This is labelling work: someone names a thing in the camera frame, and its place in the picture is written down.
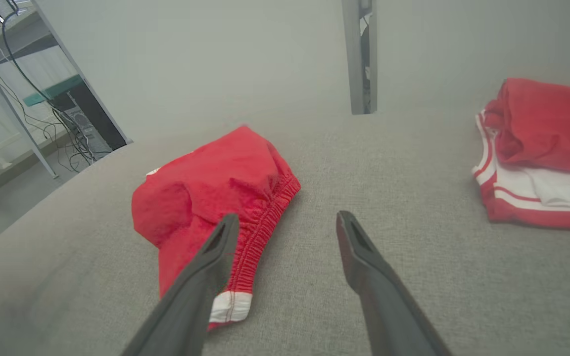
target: red stripe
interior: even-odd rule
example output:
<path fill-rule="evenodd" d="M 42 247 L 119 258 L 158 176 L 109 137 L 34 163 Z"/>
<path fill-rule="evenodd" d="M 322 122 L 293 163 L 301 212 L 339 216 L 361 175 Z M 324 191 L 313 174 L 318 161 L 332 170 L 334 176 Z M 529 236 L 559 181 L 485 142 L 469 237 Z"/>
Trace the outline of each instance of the red stripe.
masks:
<path fill-rule="evenodd" d="M 495 190 L 495 191 L 504 191 L 504 192 L 506 192 L 507 194 L 513 196 L 514 198 L 516 198 L 516 199 L 518 199 L 518 200 L 536 201 L 536 202 L 538 202 L 538 203 L 541 202 L 541 200 L 538 199 L 538 198 L 528 198 L 528 197 L 526 197 L 526 196 L 520 196 L 520 195 L 518 195 L 518 194 L 514 194 L 513 192 L 510 192 L 509 190 L 507 190 L 506 188 L 503 188 L 503 187 L 494 187 L 494 190 Z"/>
<path fill-rule="evenodd" d="M 479 121 L 481 122 L 481 130 L 483 131 L 483 134 L 485 135 L 485 139 L 487 140 L 487 160 L 485 161 L 485 165 L 483 165 L 483 167 L 481 169 L 479 169 L 478 171 L 475 172 L 475 178 L 477 178 L 482 172 L 485 172 L 485 170 L 487 169 L 487 167 L 489 167 L 489 164 L 491 164 L 491 141 L 489 140 L 489 135 L 487 134 L 487 129 L 485 128 L 485 125 L 483 124 L 483 116 L 481 113 L 479 113 Z"/>

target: metal post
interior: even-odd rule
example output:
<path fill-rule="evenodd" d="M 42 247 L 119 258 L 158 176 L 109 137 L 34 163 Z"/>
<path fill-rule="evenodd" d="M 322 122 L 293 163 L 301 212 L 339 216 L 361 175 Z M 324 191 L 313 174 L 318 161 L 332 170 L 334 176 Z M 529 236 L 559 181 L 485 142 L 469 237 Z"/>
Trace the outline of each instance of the metal post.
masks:
<path fill-rule="evenodd" d="M 3 108 L 4 111 L 6 111 L 6 114 L 12 120 L 17 130 L 19 130 L 19 133 L 21 133 L 21 135 L 25 138 L 25 140 L 30 144 L 30 148 L 32 148 L 32 151 L 34 151 L 34 154 L 37 156 L 39 161 L 41 161 L 43 167 L 45 167 L 47 172 L 50 173 L 50 175 L 52 175 L 52 178 L 57 178 L 58 175 L 56 174 L 56 172 L 54 172 L 54 169 L 50 167 L 45 157 L 43 157 L 43 153 L 41 153 L 39 145 L 37 145 L 36 141 L 34 141 L 34 138 L 32 138 L 30 131 L 28 131 L 28 128 L 26 128 L 25 124 L 23 124 L 23 121 L 21 120 L 18 113 L 14 109 L 14 106 L 12 106 L 6 94 L 4 94 L 1 88 L 0 88 L 0 106 Z"/>

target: gray tablecloth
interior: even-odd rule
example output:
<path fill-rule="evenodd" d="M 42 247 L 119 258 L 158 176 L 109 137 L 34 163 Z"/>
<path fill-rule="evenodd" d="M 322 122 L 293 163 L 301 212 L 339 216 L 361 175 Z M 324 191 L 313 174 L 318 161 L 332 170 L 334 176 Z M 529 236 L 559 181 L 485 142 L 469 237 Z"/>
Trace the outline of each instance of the gray tablecloth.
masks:
<path fill-rule="evenodd" d="M 474 109 L 249 122 L 302 189 L 247 320 L 211 333 L 204 354 L 369 354 L 335 238 L 335 213 L 350 210 L 454 354 L 570 355 L 570 232 L 487 221 Z M 158 301 L 157 250 L 133 230 L 131 194 L 231 129 L 119 149 L 0 235 L 0 355 L 119 355 Z"/>

